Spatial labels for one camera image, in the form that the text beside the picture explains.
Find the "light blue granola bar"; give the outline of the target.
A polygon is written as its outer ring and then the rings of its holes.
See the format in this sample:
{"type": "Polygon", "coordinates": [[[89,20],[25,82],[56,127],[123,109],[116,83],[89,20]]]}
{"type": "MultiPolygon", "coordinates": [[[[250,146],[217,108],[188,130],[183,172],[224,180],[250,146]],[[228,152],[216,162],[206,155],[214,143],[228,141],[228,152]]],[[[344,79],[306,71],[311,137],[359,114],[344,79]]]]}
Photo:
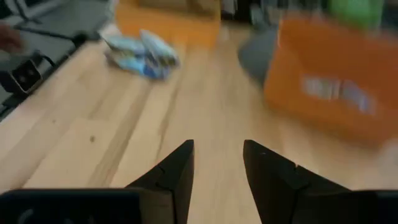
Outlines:
{"type": "Polygon", "coordinates": [[[128,55],[144,55],[146,48],[135,38],[123,35],[104,35],[103,40],[113,52],[124,52],[128,55]]]}

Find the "orange plastic bin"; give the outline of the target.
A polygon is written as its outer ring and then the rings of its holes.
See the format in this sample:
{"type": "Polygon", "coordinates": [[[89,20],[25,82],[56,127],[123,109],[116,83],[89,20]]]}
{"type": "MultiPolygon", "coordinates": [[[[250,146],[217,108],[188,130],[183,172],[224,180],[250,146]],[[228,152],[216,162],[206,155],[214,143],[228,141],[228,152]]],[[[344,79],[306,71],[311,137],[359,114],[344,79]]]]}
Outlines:
{"type": "Polygon", "coordinates": [[[350,141],[398,139],[398,33],[285,17],[264,96],[271,108],[350,141]]]}
{"type": "Polygon", "coordinates": [[[214,16],[203,17],[140,6],[138,0],[119,0],[114,20],[123,35],[139,37],[141,30],[148,30],[167,42],[211,49],[221,27],[221,12],[217,7],[214,16]]]}

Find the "blue white granola bar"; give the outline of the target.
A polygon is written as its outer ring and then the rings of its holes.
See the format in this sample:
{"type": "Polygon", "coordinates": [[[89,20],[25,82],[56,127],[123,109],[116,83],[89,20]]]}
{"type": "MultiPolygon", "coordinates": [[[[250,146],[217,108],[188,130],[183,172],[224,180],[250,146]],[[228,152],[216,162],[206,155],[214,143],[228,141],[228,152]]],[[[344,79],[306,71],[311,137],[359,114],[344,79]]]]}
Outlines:
{"type": "Polygon", "coordinates": [[[163,67],[179,65],[180,60],[177,51],[165,40],[149,30],[141,29],[139,33],[144,47],[154,57],[156,62],[163,67]]]}

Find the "black table edge rail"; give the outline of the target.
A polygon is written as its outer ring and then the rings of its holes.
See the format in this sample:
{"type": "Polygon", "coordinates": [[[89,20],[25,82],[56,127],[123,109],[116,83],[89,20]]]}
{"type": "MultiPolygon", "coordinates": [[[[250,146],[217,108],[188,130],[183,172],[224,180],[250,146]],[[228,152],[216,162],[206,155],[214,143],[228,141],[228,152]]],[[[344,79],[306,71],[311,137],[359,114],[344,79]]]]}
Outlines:
{"type": "MultiPolygon", "coordinates": [[[[90,39],[73,41],[73,47],[70,50],[67,50],[64,54],[61,54],[60,58],[55,60],[50,57],[55,63],[54,67],[52,67],[46,60],[44,60],[39,67],[40,73],[44,75],[44,80],[39,85],[37,85],[37,87],[28,95],[8,93],[0,85],[0,121],[4,120],[21,103],[23,103],[30,95],[32,95],[42,84],[44,84],[44,82],[46,82],[52,76],[54,72],[56,72],[64,63],[67,62],[68,59],[70,59],[75,53],[77,53],[78,50],[80,50],[83,46],[89,44],[90,42],[91,42],[90,39]]],[[[7,59],[11,55],[29,55],[32,52],[27,54],[9,54],[5,52],[0,52],[0,60],[7,59]]]]}

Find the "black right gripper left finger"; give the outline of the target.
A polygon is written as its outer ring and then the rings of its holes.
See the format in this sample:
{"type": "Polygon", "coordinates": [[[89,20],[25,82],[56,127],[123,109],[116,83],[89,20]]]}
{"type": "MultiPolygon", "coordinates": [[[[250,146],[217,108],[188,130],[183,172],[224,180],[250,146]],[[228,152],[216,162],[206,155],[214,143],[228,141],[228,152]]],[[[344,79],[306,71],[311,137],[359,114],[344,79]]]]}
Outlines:
{"type": "Polygon", "coordinates": [[[123,188],[15,189],[0,194],[0,224],[187,224],[194,141],[123,188]]]}

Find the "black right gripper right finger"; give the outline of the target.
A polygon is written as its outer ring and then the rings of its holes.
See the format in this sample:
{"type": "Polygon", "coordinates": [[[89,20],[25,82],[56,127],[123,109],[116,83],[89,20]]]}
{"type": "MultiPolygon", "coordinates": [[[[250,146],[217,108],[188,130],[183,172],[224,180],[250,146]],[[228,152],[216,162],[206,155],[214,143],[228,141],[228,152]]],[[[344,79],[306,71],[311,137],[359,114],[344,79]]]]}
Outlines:
{"type": "Polygon", "coordinates": [[[246,177],[262,224],[398,224],[398,190],[350,190],[253,140],[246,177]]]}

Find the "person's hand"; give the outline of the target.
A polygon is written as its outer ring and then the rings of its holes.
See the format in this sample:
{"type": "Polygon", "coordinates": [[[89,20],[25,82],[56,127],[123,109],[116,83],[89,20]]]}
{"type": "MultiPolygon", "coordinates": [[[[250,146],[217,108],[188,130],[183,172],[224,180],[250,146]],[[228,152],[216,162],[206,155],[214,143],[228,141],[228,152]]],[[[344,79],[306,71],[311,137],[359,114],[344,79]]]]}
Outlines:
{"type": "Polygon", "coordinates": [[[18,31],[0,23],[0,50],[6,52],[20,51],[24,47],[24,43],[18,31]]]}

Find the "white triangle-patterned plant pot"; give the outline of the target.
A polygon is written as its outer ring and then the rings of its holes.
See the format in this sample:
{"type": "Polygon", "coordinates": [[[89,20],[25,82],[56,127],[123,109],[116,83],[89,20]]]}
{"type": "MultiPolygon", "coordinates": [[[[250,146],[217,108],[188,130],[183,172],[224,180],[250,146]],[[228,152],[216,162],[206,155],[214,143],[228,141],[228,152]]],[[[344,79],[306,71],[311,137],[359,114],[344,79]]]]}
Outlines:
{"type": "Polygon", "coordinates": [[[240,65],[261,87],[264,86],[277,45],[277,34],[278,27],[257,30],[238,50],[240,65]]]}

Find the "green succulent plant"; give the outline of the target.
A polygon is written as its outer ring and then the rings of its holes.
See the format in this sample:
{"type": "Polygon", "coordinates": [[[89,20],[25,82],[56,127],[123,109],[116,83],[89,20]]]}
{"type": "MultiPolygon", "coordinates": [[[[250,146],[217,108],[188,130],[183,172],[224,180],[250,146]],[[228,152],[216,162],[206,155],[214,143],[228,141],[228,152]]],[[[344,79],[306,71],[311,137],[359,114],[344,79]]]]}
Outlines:
{"type": "Polygon", "coordinates": [[[384,0],[328,0],[332,18],[362,30],[379,28],[383,7],[384,0]]]}

